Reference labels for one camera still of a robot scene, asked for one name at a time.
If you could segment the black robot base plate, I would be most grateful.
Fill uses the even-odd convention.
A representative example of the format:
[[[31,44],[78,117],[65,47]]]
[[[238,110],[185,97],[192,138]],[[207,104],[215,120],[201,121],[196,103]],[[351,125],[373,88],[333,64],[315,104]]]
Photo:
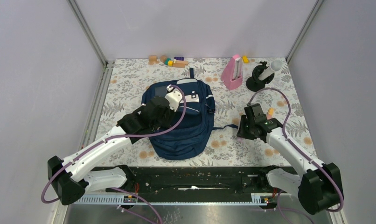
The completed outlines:
[[[144,199],[241,198],[249,193],[273,198],[277,188],[263,188],[260,171],[265,167],[128,167],[122,190]]]

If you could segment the navy blue student backpack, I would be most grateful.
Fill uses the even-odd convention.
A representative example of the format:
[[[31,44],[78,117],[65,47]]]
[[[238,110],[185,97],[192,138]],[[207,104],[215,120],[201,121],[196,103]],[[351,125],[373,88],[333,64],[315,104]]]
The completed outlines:
[[[210,86],[197,80],[192,68],[189,73],[189,78],[155,83],[142,95],[141,102],[146,104],[156,96],[164,97],[170,84],[184,92],[187,108],[183,108],[181,101],[171,124],[177,123],[185,112],[182,122],[174,130],[149,139],[157,155],[167,160],[185,160],[199,155],[211,132],[217,129],[214,126],[216,104]]]

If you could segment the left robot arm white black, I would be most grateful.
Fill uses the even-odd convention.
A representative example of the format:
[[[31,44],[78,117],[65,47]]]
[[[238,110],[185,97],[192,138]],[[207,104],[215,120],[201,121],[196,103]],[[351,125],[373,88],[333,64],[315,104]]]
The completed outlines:
[[[174,130],[171,125],[180,105],[186,106],[184,94],[173,91],[156,96],[132,113],[126,114],[103,137],[63,159],[51,157],[47,162],[48,182],[41,194],[43,203],[60,201],[70,205],[85,193],[106,188],[124,192],[134,188],[135,180],[122,168],[93,171],[96,165],[116,151],[130,147],[142,138],[157,137]]]

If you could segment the orange pink highlighter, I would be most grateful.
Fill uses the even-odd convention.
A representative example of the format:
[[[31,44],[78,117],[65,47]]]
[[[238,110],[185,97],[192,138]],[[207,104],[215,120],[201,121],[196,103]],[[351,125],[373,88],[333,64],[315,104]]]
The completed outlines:
[[[267,112],[267,119],[272,119],[273,118],[273,114],[274,114],[274,108],[269,108],[268,112]]]

